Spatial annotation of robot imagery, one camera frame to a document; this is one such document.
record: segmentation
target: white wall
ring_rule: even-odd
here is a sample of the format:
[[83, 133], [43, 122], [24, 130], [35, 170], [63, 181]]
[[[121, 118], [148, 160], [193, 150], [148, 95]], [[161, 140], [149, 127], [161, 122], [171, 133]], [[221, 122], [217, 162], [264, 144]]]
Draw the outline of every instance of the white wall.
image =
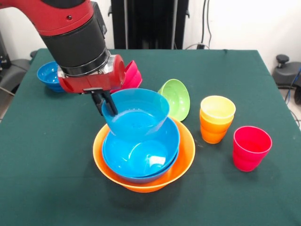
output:
[[[110, 0], [97, 0], [108, 32], [106, 43], [114, 48]], [[200, 42], [203, 0], [190, 0], [184, 47]], [[301, 0], [210, 0], [211, 48], [257, 49], [271, 71], [275, 56], [287, 54], [301, 61]], [[19, 10], [0, 10], [0, 31], [12, 59], [29, 58], [44, 43], [31, 22]], [[205, 43], [208, 41], [206, 31]]]
[[[203, 2], [190, 0], [184, 48], [201, 41]], [[257, 49], [270, 72], [279, 53], [301, 61], [300, 10], [301, 0], [210, 0], [211, 48]]]

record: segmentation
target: pink bowl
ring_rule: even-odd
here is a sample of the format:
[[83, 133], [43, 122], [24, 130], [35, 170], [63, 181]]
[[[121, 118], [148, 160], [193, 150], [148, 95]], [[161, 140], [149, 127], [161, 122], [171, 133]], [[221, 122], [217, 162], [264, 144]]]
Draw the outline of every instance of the pink bowl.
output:
[[122, 89], [138, 88], [142, 82], [142, 76], [135, 61], [131, 61], [125, 69], [126, 78], [120, 89], [111, 90], [115, 93]]

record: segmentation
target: blue bowl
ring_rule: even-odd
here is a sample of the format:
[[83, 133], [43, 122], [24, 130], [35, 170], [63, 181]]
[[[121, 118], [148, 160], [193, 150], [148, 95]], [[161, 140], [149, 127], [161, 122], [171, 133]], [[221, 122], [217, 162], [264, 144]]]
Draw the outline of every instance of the blue bowl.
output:
[[111, 132], [126, 141], [152, 139], [169, 113], [168, 101], [148, 89], [124, 89], [112, 94], [118, 114], [111, 116], [106, 105], [102, 112]]
[[177, 150], [177, 153], [176, 153], [174, 159], [172, 160], [172, 162], [169, 164], [169, 166], [167, 166], [164, 170], [158, 172], [157, 174], [153, 174], [148, 177], [141, 177], [141, 178], [130, 178], [130, 177], [123, 177], [123, 176], [120, 176], [120, 177], [125, 179], [126, 181], [129, 181], [129, 182], [132, 182], [135, 184], [146, 184], [146, 183], [152, 182], [154, 180], [157, 180], [161, 176], [163, 176], [173, 166], [173, 164], [177, 160], [178, 156], [179, 156], [179, 149]]
[[54, 92], [65, 92], [58, 81], [57, 69], [55, 61], [43, 65], [37, 72], [38, 79]]
[[110, 132], [103, 143], [103, 158], [112, 171], [126, 180], [146, 179], [170, 166], [179, 143], [179, 130], [167, 118], [154, 139], [139, 143], [119, 139]]

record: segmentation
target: green bowl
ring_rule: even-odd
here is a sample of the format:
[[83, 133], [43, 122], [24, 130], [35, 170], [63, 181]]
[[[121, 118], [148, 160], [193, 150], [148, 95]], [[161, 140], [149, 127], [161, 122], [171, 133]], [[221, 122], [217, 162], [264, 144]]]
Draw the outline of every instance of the green bowl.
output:
[[164, 83], [159, 94], [164, 96], [169, 103], [169, 115], [178, 121], [183, 121], [190, 109], [190, 97], [185, 85], [177, 80], [170, 79]]

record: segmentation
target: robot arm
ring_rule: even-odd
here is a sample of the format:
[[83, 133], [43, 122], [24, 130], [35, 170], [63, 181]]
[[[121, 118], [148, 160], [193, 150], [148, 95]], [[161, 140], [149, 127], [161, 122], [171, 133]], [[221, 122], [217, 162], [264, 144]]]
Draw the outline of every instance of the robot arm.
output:
[[15, 7], [33, 23], [59, 64], [58, 77], [67, 92], [91, 93], [100, 111], [101, 100], [113, 114], [110, 89], [125, 78], [124, 63], [111, 55], [104, 41], [106, 28], [97, 3], [90, 0], [2, 0], [0, 8]]

